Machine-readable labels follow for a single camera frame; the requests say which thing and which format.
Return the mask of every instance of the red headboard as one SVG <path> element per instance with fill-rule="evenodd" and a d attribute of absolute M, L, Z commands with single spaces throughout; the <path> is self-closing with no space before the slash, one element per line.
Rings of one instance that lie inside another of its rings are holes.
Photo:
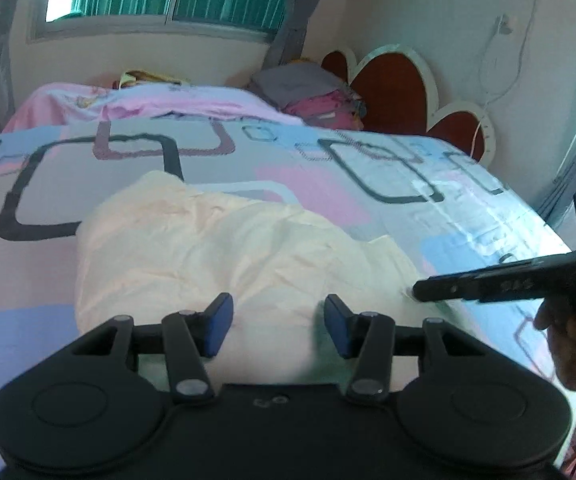
<path fill-rule="evenodd" d="M 494 129 L 484 110 L 468 102 L 438 110 L 434 76 L 412 49 L 386 45 L 358 64 L 351 51 L 340 49 L 325 56 L 321 66 L 349 82 L 363 98 L 367 109 L 362 118 L 364 129 L 435 137 L 472 154 L 484 166 L 492 160 Z"/>

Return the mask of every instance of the pink blanket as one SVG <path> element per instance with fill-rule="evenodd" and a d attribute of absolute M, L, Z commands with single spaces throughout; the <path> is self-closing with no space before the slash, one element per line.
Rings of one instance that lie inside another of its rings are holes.
<path fill-rule="evenodd" d="M 4 133 L 81 121 L 158 117 L 171 112 L 220 120 L 254 117 L 303 124 L 300 118 L 282 114 L 257 96 L 237 88 L 160 83 L 110 90 L 52 83 L 37 89 L 21 105 Z"/>

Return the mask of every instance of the folded clothes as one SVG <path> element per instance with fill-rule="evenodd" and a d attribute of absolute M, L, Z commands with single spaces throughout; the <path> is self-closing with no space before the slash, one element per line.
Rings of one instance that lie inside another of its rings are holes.
<path fill-rule="evenodd" d="M 117 314 L 158 323 L 232 294 L 232 327 L 207 364 L 216 385 L 347 381 L 351 366 L 322 320 L 330 293 L 399 324 L 441 316 L 407 294 L 417 270 L 391 238 L 359 242 L 300 206 L 200 192 L 163 172 L 108 199 L 76 237 L 81 332 Z M 161 358 L 142 359 L 140 371 L 164 387 Z M 414 360 L 395 359 L 391 387 L 416 376 Z"/>
<path fill-rule="evenodd" d="M 365 107 L 344 81 L 309 61 L 261 70 L 248 90 L 278 110 L 300 117 L 309 126 L 361 130 Z"/>

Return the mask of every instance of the yellow cloth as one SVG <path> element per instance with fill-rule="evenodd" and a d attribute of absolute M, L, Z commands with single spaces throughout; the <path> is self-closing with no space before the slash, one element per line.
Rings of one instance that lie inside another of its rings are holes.
<path fill-rule="evenodd" d="M 145 70 L 128 70 L 121 75 L 119 79 L 119 88 L 130 88 L 142 83 L 174 83 L 190 84 L 187 79 L 177 79 L 167 75 L 158 75 Z"/>
<path fill-rule="evenodd" d="M 330 293 L 355 312 L 379 311 L 398 324 L 441 316 L 435 304 L 407 294 L 417 270 L 391 238 L 358 242 L 299 206 L 200 192 L 161 171 L 100 205 L 76 237 L 82 332 L 117 314 L 158 323 L 232 294 L 233 325 L 207 365 L 217 385 L 349 380 L 351 364 L 337 355 L 322 322 Z M 165 383 L 160 358 L 145 359 L 140 369 Z M 391 387 L 416 376 L 415 359 L 395 359 Z"/>

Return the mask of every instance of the window frame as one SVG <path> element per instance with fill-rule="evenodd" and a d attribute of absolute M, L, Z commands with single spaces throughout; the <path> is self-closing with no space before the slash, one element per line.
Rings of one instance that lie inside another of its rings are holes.
<path fill-rule="evenodd" d="M 170 0 L 167 15 L 138 14 L 120 16 L 85 16 L 46 22 L 48 0 L 34 0 L 30 20 L 29 43 L 106 34 L 182 34 L 209 36 L 225 40 L 272 43 L 276 33 L 217 23 L 174 20 L 177 0 Z"/>

